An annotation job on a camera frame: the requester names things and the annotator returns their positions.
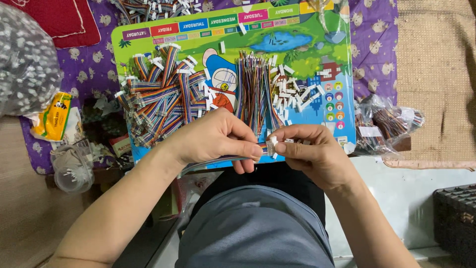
red label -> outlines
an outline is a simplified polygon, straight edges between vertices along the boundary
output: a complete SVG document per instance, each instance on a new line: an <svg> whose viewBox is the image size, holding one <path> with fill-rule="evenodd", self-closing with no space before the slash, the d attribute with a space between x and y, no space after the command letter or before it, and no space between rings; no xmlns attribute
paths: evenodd
<svg viewBox="0 0 476 268"><path fill-rule="evenodd" d="M150 28L152 36L160 36L179 32L179 25L177 23L153 26Z"/></svg>

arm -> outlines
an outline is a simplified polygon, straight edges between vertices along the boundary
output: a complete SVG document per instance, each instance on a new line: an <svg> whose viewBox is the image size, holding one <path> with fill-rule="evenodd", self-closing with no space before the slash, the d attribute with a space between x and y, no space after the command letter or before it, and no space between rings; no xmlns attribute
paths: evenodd
<svg viewBox="0 0 476 268"><path fill-rule="evenodd" d="M271 135L278 141L293 137L311 141L312 145L280 142L276 152L286 157L291 168L303 171L324 190L359 267L419 267L325 126L294 124Z"/></svg>
<svg viewBox="0 0 476 268"><path fill-rule="evenodd" d="M263 151L257 142L251 129L226 109L180 128L147 153L76 220L48 266L112 266L186 164L222 155L259 160ZM239 173L254 170L251 159L233 165Z"/></svg>

children's educational board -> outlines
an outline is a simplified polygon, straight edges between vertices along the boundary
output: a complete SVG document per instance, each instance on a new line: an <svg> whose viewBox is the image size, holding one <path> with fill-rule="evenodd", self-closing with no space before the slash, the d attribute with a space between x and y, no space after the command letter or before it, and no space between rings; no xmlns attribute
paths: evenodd
<svg viewBox="0 0 476 268"><path fill-rule="evenodd" d="M287 6L267 2L117 27L111 37L119 82L125 80L126 72L138 76L133 55L141 53L152 61L158 46L175 43L181 46L180 60L191 55L198 61L195 71L208 69L211 79L206 84L220 95L215 100L221 100L214 104L234 112L239 97L235 94L239 82L235 67L238 52L253 52L267 58L277 55L276 66L283 64L294 70L292 75L283 75L278 80L296 78L301 93L314 84L325 90L325 95L313 100L302 112L288 107L286 125L326 125L341 145L355 144L348 6L330 1L324 12L327 32L319 21L319 13L306 1ZM239 23L243 23L245 35ZM222 41L225 53L221 51ZM316 93L315 88L310 96ZM265 122L260 142L265 141L268 128L271 127ZM135 163L149 150L132 142ZM260 163L283 160L282 156L263 156ZM226 166L231 166L231 162L207 168Z"/></svg>

blue pond illustration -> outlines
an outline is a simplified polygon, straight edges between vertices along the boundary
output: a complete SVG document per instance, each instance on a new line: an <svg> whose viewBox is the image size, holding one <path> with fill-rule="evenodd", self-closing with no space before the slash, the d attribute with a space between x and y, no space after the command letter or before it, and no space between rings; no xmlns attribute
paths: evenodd
<svg viewBox="0 0 476 268"><path fill-rule="evenodd" d="M273 37L270 34L266 35L261 43L252 45L250 48L266 52L286 51L305 45L311 42L311 40L312 37L310 35L292 35L288 32L279 31L275 32Z"/></svg>

yellow snack package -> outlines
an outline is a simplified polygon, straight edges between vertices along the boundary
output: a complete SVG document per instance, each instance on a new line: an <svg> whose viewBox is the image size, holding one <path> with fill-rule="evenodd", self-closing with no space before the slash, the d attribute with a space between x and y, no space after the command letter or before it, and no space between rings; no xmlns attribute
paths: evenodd
<svg viewBox="0 0 476 268"><path fill-rule="evenodd" d="M31 134L42 140L61 141L68 122L71 99L68 93L56 93L50 106L39 114L40 122L30 129Z"/></svg>

